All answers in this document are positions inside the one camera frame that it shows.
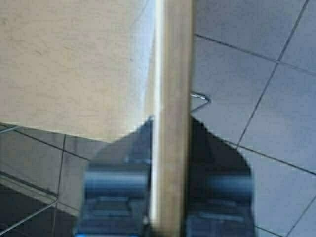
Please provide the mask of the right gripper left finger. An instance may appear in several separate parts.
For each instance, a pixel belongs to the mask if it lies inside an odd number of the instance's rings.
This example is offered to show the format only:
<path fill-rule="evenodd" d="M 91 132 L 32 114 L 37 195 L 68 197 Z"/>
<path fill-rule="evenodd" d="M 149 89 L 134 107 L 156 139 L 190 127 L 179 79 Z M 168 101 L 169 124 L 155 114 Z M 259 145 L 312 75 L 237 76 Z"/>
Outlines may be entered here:
<path fill-rule="evenodd" d="M 153 119 L 89 162 L 76 237 L 149 237 Z"/>

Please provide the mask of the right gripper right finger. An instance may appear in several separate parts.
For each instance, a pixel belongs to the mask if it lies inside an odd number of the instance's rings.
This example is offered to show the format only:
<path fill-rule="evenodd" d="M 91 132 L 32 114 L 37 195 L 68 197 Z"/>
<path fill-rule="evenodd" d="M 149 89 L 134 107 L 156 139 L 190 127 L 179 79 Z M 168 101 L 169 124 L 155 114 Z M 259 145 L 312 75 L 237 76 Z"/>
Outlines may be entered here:
<path fill-rule="evenodd" d="M 243 155 L 192 118 L 184 236 L 253 236 L 252 201 Z"/>

